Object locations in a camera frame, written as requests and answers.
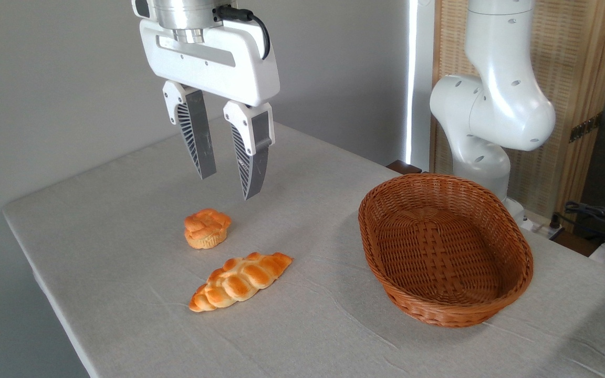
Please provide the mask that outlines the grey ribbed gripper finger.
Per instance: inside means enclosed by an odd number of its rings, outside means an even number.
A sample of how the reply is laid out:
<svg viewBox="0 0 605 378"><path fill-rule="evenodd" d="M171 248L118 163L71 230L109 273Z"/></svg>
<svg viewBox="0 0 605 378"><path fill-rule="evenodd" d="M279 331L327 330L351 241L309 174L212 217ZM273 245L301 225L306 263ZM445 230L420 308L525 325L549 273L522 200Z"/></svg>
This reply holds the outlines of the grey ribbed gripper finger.
<svg viewBox="0 0 605 378"><path fill-rule="evenodd" d="M216 173L211 131L203 92L168 80L163 85L171 124L178 125L195 170L201 179Z"/></svg>
<svg viewBox="0 0 605 378"><path fill-rule="evenodd" d="M223 113L231 124L243 196L248 200L261 191L269 146L275 143L272 107L269 103L247 106L228 101Z"/></svg>

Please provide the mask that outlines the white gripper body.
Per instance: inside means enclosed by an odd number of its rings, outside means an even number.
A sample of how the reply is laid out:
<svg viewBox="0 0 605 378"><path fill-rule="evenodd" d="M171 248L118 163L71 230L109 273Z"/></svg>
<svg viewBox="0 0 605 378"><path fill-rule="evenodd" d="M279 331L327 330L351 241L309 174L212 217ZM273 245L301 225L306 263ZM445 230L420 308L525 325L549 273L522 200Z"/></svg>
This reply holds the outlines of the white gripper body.
<svg viewBox="0 0 605 378"><path fill-rule="evenodd" d="M154 74L214 95L260 106L279 93L274 51L254 23L224 21L203 31L204 43L181 43L151 20L140 21L142 45Z"/></svg>

